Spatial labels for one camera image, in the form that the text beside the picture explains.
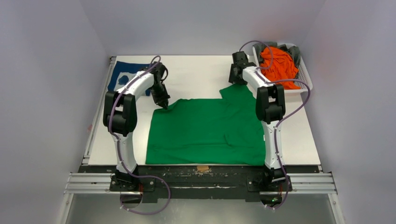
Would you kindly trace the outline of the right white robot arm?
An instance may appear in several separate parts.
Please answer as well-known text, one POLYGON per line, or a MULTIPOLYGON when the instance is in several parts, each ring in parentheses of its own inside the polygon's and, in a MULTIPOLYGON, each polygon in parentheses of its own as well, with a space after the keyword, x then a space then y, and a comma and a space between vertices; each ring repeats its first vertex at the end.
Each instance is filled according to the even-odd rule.
POLYGON ((243 51, 232 54, 229 82, 249 84, 256 90, 255 113, 264 130, 265 162, 262 177, 263 186, 273 190, 285 181, 285 167, 281 150, 281 124, 285 116, 285 94, 280 84, 274 84, 264 75, 243 51))

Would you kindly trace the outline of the green t shirt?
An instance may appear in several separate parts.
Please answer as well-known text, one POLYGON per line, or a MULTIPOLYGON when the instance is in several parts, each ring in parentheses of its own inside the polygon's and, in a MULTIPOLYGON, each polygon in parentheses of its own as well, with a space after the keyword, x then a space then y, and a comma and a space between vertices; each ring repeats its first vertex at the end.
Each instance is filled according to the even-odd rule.
POLYGON ((264 130, 255 98, 245 85, 231 85, 220 98, 179 99, 154 111, 146 163, 262 166, 264 130))

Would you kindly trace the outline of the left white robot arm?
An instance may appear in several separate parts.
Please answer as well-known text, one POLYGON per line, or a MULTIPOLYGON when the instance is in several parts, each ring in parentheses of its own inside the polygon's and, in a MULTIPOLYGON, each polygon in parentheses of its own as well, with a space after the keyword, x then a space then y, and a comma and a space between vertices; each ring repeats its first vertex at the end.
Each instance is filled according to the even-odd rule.
POLYGON ((169 94, 164 80, 168 69, 163 63, 152 62, 137 72, 124 86, 105 94, 103 124, 111 134, 117 154, 115 183, 120 183, 128 191, 139 186, 139 174, 133 149, 133 132, 137 127, 136 102, 150 91, 154 103, 168 109, 169 94))

